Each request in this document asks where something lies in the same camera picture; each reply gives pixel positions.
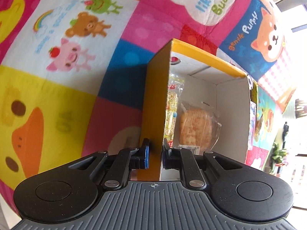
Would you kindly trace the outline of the yellow cardboard box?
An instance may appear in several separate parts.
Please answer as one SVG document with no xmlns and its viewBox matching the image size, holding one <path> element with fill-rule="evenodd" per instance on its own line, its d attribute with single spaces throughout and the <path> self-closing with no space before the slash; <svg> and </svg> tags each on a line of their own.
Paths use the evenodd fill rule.
<svg viewBox="0 0 307 230">
<path fill-rule="evenodd" d="M 150 139 L 149 168 L 140 181 L 158 181 L 166 119 L 169 73 L 182 75 L 182 99 L 215 108 L 222 124 L 213 150 L 244 163 L 250 135 L 251 77 L 238 67 L 179 39 L 170 40 L 147 65 L 140 139 Z"/>
</svg>

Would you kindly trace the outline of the wrapped round biscuit pack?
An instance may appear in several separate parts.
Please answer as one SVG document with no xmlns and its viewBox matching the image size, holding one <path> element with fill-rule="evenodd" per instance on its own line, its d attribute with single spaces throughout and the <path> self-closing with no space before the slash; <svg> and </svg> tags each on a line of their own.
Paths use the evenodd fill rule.
<svg viewBox="0 0 307 230">
<path fill-rule="evenodd" d="M 220 116 L 217 109 L 204 102 L 182 101 L 178 108 L 174 146 L 189 149 L 195 155 L 212 151 L 220 136 Z"/>
</svg>

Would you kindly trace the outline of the sesame snack packet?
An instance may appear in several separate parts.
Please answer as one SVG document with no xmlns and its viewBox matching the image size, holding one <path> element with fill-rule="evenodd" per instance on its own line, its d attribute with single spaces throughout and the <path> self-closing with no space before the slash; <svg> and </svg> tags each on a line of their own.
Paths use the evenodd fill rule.
<svg viewBox="0 0 307 230">
<path fill-rule="evenodd" d="M 165 110 L 164 138 L 170 147 L 173 146 L 177 109 L 181 93 L 184 89 L 184 78 L 175 74 L 169 74 L 167 103 Z"/>
</svg>

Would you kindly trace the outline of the potted green plant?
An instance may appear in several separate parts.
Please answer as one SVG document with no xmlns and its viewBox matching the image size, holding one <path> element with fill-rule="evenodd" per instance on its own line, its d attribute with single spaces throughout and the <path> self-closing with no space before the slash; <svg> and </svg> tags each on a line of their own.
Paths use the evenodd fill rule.
<svg viewBox="0 0 307 230">
<path fill-rule="evenodd" d="M 278 144 L 273 143 L 272 154 L 270 157 L 270 174 L 279 173 L 279 171 L 275 172 L 275 168 L 281 169 L 281 167 L 287 166 L 287 150 L 281 149 Z"/>
</svg>

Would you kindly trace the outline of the colourful cartoon patchwork blanket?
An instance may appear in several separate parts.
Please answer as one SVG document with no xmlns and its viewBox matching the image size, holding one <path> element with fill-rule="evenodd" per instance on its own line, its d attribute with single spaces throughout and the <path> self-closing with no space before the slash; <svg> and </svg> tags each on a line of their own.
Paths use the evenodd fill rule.
<svg viewBox="0 0 307 230">
<path fill-rule="evenodd" d="M 1 0 L 1 196 L 94 152 L 141 144 L 147 65 L 179 39 L 257 82 L 267 149 L 294 85 L 273 0 Z"/>
</svg>

